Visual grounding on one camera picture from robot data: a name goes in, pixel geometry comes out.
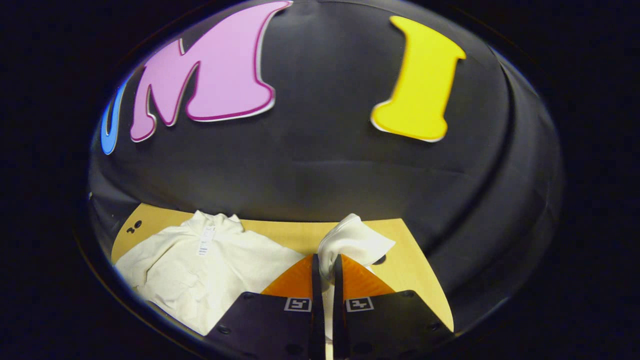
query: white sweater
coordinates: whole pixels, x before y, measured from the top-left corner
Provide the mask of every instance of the white sweater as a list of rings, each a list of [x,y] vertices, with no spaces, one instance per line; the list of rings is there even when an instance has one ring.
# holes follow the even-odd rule
[[[260,293],[303,255],[196,211],[124,254],[115,267],[145,300],[206,335],[244,291]]]

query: white cloth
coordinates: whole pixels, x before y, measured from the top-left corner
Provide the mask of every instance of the white cloth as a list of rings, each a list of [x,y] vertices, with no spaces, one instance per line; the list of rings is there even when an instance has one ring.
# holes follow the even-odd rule
[[[349,214],[320,241],[318,258],[323,283],[324,335],[333,338],[333,264],[339,254],[354,259],[370,272],[371,265],[394,245],[390,240],[366,226],[356,214]]]
[[[206,335],[242,292],[262,292],[302,258],[245,231],[235,215],[196,211],[137,244],[115,267],[145,300]]]

